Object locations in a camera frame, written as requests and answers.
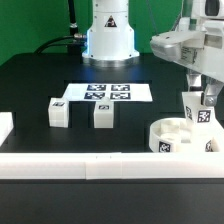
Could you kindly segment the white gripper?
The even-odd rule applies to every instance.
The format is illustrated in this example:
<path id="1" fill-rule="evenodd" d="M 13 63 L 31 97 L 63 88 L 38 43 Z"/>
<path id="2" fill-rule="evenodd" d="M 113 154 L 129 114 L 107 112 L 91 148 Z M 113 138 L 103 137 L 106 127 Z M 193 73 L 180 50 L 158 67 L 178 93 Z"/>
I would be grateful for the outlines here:
<path id="1" fill-rule="evenodd" d="M 186 74 L 189 92 L 202 90 L 201 74 L 211 77 L 202 104 L 217 104 L 224 87 L 224 21 L 206 20 L 199 30 L 165 32 L 153 36 L 150 45 L 155 56 L 192 69 Z"/>

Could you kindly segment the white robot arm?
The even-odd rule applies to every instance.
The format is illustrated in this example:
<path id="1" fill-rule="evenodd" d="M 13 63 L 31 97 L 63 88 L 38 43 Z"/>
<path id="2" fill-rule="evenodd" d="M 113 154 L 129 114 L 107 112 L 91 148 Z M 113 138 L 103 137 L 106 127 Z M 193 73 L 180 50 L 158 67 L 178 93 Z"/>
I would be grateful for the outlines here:
<path id="1" fill-rule="evenodd" d="M 139 57 L 128 21 L 129 0 L 92 0 L 93 23 L 87 31 L 86 63 L 119 66 Z M 213 106 L 224 88 L 224 0 L 188 0 L 169 32 L 150 41 L 155 56 L 189 69 L 188 85 L 205 75 L 201 103 Z"/>

